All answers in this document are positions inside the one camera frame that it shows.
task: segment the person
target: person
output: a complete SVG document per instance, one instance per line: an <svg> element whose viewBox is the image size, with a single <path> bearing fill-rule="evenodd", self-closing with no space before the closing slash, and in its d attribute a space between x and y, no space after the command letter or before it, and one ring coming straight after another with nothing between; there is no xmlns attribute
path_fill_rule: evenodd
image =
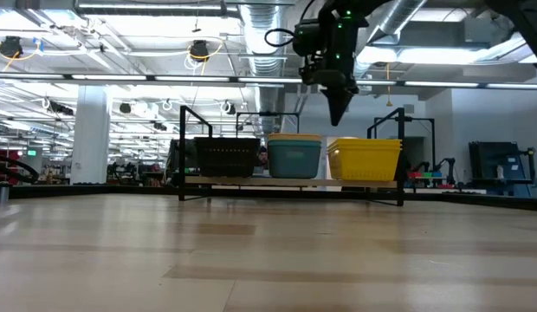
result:
<svg viewBox="0 0 537 312"><path fill-rule="evenodd" d="M267 151L267 147L261 146L259 148L259 165L262 167L263 170L269 169L269 152Z"/></svg>

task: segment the black basket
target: black basket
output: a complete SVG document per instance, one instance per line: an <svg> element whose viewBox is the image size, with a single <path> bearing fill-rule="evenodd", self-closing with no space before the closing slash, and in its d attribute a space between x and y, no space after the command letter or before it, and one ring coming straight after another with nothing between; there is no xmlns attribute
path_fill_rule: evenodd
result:
<svg viewBox="0 0 537 312"><path fill-rule="evenodd" d="M205 177L250 177L258 163L259 139L195 138L197 164Z"/></svg>

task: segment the teal bin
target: teal bin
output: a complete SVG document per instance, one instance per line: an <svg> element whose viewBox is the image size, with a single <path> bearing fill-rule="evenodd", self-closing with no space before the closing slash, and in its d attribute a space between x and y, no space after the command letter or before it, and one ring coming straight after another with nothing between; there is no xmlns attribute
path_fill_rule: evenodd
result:
<svg viewBox="0 0 537 312"><path fill-rule="evenodd" d="M319 171L320 142L271 140L268 142L268 170L280 179L312 179Z"/></svg>

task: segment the floor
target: floor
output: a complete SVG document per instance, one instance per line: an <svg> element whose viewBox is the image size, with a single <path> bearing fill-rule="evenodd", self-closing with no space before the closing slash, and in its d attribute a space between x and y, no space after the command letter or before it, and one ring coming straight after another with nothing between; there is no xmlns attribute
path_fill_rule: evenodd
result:
<svg viewBox="0 0 537 312"><path fill-rule="evenodd" d="M0 311L537 312L537 212L11 200L0 207Z"/></svg>

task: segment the plastic storage bin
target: plastic storage bin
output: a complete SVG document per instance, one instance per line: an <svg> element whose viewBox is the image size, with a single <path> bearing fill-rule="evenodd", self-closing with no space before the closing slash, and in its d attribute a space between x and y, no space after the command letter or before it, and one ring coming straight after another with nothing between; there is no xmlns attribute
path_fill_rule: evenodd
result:
<svg viewBox="0 0 537 312"><path fill-rule="evenodd" d="M312 179L319 171L320 141L271 140L268 170L280 179Z"/></svg>
<svg viewBox="0 0 537 312"><path fill-rule="evenodd" d="M294 134L294 133L273 133L268 135L267 141L271 140L312 140L319 141L322 139L320 135L317 134Z"/></svg>
<svg viewBox="0 0 537 312"><path fill-rule="evenodd" d="M250 177L259 139L195 138L197 164L205 177Z"/></svg>
<svg viewBox="0 0 537 312"><path fill-rule="evenodd" d="M337 139L327 151L333 179L393 181L401 140Z"/></svg>

